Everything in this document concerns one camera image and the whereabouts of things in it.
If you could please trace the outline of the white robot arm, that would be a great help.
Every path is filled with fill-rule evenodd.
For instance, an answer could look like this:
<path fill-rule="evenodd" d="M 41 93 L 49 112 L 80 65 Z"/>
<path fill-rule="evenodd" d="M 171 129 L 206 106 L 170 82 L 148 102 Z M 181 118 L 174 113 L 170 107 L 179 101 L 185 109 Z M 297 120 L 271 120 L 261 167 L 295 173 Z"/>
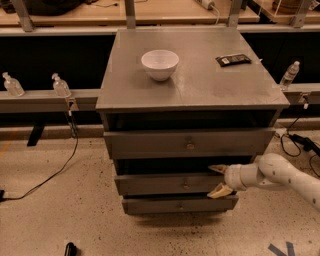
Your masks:
<path fill-rule="evenodd" d="M 246 191 L 251 187 L 263 190 L 290 188 L 320 211 L 320 180 L 292 165 L 283 156 L 268 153 L 251 164 L 211 165 L 209 169 L 223 175 L 209 198 L 217 199 L 234 191 Z"/>

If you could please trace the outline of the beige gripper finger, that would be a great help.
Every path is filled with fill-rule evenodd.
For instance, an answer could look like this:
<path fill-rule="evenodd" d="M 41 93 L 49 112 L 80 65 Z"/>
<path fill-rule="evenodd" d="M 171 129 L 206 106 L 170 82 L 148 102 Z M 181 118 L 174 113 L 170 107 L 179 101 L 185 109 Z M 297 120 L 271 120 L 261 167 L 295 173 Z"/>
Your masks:
<path fill-rule="evenodd" d="M 233 190 L 227 184 L 219 183 L 213 191 L 207 194 L 207 196 L 212 199 L 217 199 L 217 198 L 228 196 L 232 192 Z"/>
<path fill-rule="evenodd" d="M 229 168 L 228 165 L 224 165 L 224 164 L 219 164 L 219 165 L 210 165 L 209 169 L 215 172 L 218 172 L 220 174 L 224 174 L 227 169 Z"/>

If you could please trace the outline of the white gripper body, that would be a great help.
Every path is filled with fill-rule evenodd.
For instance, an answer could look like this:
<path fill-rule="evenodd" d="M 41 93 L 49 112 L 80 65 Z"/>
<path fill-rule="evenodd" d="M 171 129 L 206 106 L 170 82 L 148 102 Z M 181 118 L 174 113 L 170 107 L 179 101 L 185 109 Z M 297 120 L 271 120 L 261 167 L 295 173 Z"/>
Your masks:
<path fill-rule="evenodd" d="M 246 191 L 256 184 L 256 165 L 230 165 L 224 174 L 224 179 L 232 190 Z"/>

